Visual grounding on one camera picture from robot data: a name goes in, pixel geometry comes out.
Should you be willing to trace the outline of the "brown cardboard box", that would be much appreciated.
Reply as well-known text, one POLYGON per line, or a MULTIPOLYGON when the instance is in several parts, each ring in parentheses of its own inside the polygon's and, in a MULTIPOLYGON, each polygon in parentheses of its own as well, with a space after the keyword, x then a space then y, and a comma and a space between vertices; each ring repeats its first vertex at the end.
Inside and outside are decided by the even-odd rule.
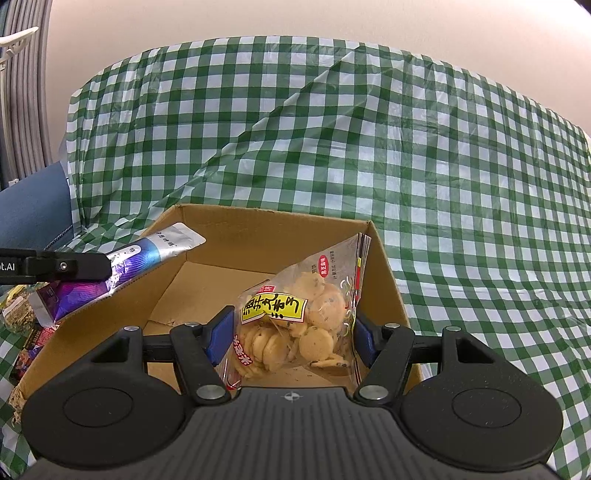
POLYGON ((211 205, 168 209, 149 228, 181 222, 204 236, 113 295, 65 317, 18 384, 24 397, 125 326, 162 334, 206 323, 252 286, 358 233, 370 236, 359 311, 378 325, 408 325, 407 312, 373 222, 211 205))

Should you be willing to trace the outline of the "green white checkered cloth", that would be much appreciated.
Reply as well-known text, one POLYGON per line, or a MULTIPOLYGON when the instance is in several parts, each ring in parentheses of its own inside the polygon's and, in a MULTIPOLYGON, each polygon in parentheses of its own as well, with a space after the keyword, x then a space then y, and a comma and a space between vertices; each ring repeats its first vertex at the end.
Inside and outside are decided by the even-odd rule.
POLYGON ((149 50, 77 90, 61 162, 74 251, 168 209, 373 222, 415 333, 392 404, 339 386, 194 406, 169 332, 125 326, 1 404, 6 479, 586 479, 590 145, 538 103, 356 42, 149 50))

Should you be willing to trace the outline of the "white drying rack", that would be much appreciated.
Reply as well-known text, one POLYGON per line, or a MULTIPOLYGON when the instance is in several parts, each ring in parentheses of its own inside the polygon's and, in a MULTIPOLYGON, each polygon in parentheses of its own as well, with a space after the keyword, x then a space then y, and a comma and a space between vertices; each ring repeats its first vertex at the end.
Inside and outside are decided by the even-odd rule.
POLYGON ((6 63, 13 58, 31 41, 33 36, 38 32, 37 26, 27 28, 25 30, 13 33, 0 38, 1 57, 0 63, 6 63))

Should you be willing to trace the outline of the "blue sofa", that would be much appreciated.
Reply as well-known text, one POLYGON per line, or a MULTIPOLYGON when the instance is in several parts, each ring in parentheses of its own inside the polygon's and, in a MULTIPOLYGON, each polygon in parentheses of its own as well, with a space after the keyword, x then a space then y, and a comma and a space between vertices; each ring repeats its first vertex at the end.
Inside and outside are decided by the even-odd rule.
POLYGON ((61 163, 15 183, 0 194, 1 247, 57 250, 74 236, 71 201, 61 163))

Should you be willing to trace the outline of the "clear nut brittle pack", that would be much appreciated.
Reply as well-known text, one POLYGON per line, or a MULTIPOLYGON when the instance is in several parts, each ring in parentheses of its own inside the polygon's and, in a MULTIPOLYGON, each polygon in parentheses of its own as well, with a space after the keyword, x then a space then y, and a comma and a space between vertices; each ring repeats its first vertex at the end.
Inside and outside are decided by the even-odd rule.
POLYGON ((4 325, 14 334, 28 335, 36 317, 27 298, 16 296, 7 300, 1 309, 4 325))

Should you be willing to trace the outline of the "clear bag of round crackers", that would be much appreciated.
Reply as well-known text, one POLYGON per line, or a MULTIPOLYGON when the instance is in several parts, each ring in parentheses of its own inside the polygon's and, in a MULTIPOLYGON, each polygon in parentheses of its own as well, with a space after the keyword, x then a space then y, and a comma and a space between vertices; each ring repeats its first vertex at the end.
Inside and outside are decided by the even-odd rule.
POLYGON ((228 388, 354 390, 353 327, 369 250, 370 236, 358 233, 243 291, 217 368, 228 388))

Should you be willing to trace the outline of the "dark brown snack packet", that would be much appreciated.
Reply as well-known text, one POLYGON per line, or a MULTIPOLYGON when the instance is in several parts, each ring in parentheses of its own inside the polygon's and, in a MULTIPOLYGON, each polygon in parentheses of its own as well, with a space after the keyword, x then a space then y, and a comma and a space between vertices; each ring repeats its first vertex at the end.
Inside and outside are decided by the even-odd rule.
POLYGON ((31 330, 27 340, 25 341, 23 349, 20 351, 16 364, 13 369, 13 378, 20 381, 26 371, 29 369, 35 358, 51 339, 57 331, 58 326, 50 327, 34 326, 31 330))

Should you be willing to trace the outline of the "grey curtain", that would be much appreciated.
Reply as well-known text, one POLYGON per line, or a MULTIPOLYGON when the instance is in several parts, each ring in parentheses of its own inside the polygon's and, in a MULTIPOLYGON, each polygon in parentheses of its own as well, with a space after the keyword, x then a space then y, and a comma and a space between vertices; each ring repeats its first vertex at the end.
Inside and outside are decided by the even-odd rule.
POLYGON ((37 26, 38 32, 1 64, 1 187, 52 162, 46 107, 46 50, 50 1, 3 1, 1 37, 37 26))

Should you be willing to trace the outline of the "purple silver snack pouch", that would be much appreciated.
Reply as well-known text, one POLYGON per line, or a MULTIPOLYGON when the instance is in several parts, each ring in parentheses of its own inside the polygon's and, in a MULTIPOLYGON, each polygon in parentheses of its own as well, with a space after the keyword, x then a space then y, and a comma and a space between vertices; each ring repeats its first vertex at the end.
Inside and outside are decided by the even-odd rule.
POLYGON ((177 222, 107 254, 112 269, 109 279, 98 283, 52 282, 31 293, 29 305, 38 323, 49 328, 83 306, 111 296, 155 266, 205 242, 204 236, 177 222))

